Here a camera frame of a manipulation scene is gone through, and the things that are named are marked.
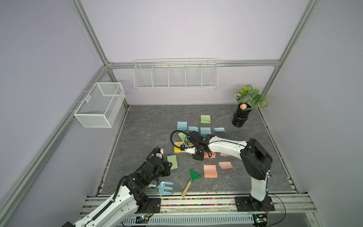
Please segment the pink memo pad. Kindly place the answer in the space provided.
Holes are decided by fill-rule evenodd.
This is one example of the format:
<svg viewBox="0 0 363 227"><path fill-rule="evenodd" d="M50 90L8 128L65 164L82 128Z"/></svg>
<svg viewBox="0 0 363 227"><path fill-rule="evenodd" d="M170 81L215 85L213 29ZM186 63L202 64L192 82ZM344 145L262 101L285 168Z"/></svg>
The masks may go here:
<svg viewBox="0 0 363 227"><path fill-rule="evenodd" d="M211 153L205 152L204 153L204 158L205 159L214 159L215 157L216 157L216 154L214 152L211 152Z"/></svg>
<svg viewBox="0 0 363 227"><path fill-rule="evenodd" d="M216 165L204 165L203 170L204 170L205 178L217 178L218 177Z"/></svg>

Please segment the light green memo pad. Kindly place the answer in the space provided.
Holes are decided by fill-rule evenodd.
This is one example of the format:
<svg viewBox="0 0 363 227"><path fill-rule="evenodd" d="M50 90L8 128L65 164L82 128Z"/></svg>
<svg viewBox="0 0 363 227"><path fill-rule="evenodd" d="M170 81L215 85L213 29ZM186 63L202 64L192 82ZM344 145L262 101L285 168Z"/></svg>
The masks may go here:
<svg viewBox="0 0 363 227"><path fill-rule="evenodd" d="M174 170L174 169L178 168L177 156L176 155L168 156L167 161L172 164L172 166L170 168L171 170Z"/></svg>

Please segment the torn blue memo page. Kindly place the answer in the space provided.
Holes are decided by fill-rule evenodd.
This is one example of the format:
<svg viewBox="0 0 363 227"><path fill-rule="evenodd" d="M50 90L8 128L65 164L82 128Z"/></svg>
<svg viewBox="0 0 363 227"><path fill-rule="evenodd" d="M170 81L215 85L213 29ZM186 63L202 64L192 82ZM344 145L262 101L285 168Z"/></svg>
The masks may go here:
<svg viewBox="0 0 363 227"><path fill-rule="evenodd" d="M225 128L214 128L214 131L216 132L226 132Z"/></svg>

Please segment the yellow fanned memo pad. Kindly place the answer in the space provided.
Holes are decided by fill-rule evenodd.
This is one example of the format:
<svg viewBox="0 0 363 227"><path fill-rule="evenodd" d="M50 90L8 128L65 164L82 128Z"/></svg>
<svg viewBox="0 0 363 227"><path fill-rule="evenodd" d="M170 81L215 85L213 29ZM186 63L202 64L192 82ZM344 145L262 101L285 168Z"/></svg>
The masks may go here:
<svg viewBox="0 0 363 227"><path fill-rule="evenodd" d="M176 147L174 147L175 153L183 153L183 150L180 149L180 147L183 145L183 142L175 142L174 145L176 145Z"/></svg>

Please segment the light blue memo pad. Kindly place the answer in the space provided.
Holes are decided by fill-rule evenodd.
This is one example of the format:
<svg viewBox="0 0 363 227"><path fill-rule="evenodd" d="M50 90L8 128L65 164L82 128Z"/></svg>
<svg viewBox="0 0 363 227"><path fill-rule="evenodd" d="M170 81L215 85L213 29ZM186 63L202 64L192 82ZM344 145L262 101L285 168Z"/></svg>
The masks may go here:
<svg viewBox="0 0 363 227"><path fill-rule="evenodd" d="M188 122L177 122L177 130L180 131L188 130Z"/></svg>

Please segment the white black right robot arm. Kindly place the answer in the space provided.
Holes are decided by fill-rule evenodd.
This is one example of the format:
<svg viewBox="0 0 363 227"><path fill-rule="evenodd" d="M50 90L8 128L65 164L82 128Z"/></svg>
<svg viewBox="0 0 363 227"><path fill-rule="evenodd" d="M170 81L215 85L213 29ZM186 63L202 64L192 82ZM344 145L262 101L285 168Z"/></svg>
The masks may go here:
<svg viewBox="0 0 363 227"><path fill-rule="evenodd" d="M263 206L267 203L267 182L273 158L256 139L232 141L211 134L202 136L196 131L189 133L186 139L192 145L184 150L195 160L203 161L205 154L211 157L213 152L240 159L251 177L251 204Z"/></svg>

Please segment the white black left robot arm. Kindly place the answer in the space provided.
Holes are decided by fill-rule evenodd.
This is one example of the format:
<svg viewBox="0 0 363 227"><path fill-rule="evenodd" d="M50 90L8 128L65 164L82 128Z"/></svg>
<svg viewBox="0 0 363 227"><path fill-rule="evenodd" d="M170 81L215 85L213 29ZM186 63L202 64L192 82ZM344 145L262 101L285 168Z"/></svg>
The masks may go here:
<svg viewBox="0 0 363 227"><path fill-rule="evenodd" d="M152 155L133 173L119 181L115 192L95 210L75 223L66 222L64 227L116 227L127 217L148 206L145 190L150 183L169 176L172 163L163 155Z"/></svg>

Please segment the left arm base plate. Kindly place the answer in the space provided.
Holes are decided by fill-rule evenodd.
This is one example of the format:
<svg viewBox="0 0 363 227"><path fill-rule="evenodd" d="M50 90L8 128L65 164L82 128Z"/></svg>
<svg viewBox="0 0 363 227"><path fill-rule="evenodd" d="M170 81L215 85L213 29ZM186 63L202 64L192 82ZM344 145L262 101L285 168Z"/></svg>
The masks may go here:
<svg viewBox="0 0 363 227"><path fill-rule="evenodd" d="M139 205L136 213L160 213L161 199L160 198L148 198L141 205Z"/></svg>

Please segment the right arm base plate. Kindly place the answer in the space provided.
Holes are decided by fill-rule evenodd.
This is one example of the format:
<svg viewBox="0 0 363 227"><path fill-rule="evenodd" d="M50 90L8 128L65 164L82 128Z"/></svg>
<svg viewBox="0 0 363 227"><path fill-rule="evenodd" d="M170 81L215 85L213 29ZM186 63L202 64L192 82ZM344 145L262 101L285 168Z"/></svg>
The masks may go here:
<svg viewBox="0 0 363 227"><path fill-rule="evenodd" d="M236 196L235 205L238 212L260 211L268 212L275 211L274 203L270 196L266 196L263 201L254 199L252 196Z"/></svg>

